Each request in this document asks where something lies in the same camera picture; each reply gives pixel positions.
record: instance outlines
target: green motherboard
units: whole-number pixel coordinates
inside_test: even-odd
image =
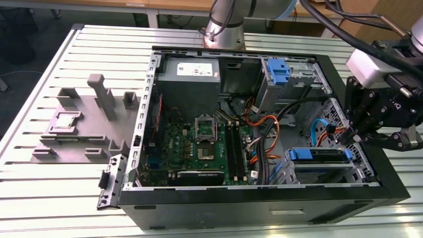
[[[234,180],[228,176],[228,160],[225,146],[225,124],[217,123],[216,127],[203,123],[199,125],[201,134],[211,134],[215,130],[216,141],[213,143],[196,142],[195,123],[172,122],[165,126],[163,152],[160,156],[160,169],[151,174],[152,186],[167,186],[167,171],[199,170],[224,172],[223,185],[247,185],[247,181]],[[246,138],[251,136],[248,126],[239,126],[239,135],[243,147]]]

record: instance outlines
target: sticker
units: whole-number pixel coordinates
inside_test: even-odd
[[[255,112],[255,113],[258,113],[258,111],[259,111],[259,109],[252,105],[251,106],[251,110]]]
[[[251,177],[258,179],[259,178],[259,172],[258,171],[251,171]]]
[[[176,75],[212,77],[212,64],[211,63],[179,63]]]
[[[140,6],[140,7],[145,7],[145,4],[127,3],[127,6]]]

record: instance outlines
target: wooden table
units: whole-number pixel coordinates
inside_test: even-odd
[[[0,6],[144,13],[148,16],[149,27],[159,28],[157,16],[160,14],[208,16],[212,2],[213,0],[0,0]],[[340,16],[327,10],[323,3],[312,2],[311,4],[336,25],[340,24]],[[294,13],[283,19],[283,21],[292,20]],[[296,21],[318,22],[299,3],[296,4]],[[326,30],[322,37],[331,38],[332,35]]]

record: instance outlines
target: floor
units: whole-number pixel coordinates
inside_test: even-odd
[[[147,16],[143,14],[133,16],[131,13],[63,10],[61,18],[55,20],[48,9],[35,9],[32,16],[39,28],[39,31],[28,36],[31,46],[36,52],[35,60],[24,65],[16,66],[0,58],[0,78],[8,85],[8,90],[0,93],[0,138],[7,132],[9,124],[12,123],[32,88],[40,79],[41,73],[49,64],[72,25],[75,23],[84,23],[91,25],[133,27],[137,22],[137,26],[147,27],[148,24]],[[193,18],[189,16],[173,16],[169,21],[168,18],[161,15],[159,19],[160,27],[172,29],[183,28],[196,30],[207,26],[208,23],[208,18],[199,16],[195,16]],[[264,21],[246,20],[244,31],[251,33],[266,33],[267,29]],[[15,71],[31,72],[19,72],[1,76]]]

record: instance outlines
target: metal work table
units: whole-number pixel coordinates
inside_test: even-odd
[[[105,164],[31,164],[32,149],[59,105],[51,97],[61,87],[76,87],[80,95],[93,95],[87,77],[101,73],[115,96],[143,90],[152,45],[201,47],[201,36],[187,30],[89,25],[71,30],[0,142],[0,237],[420,237],[422,151],[387,151],[411,198],[338,224],[141,231],[123,210],[96,211]],[[246,45],[248,50],[330,55],[343,79],[350,75],[344,63],[352,48],[338,39],[246,34]]]

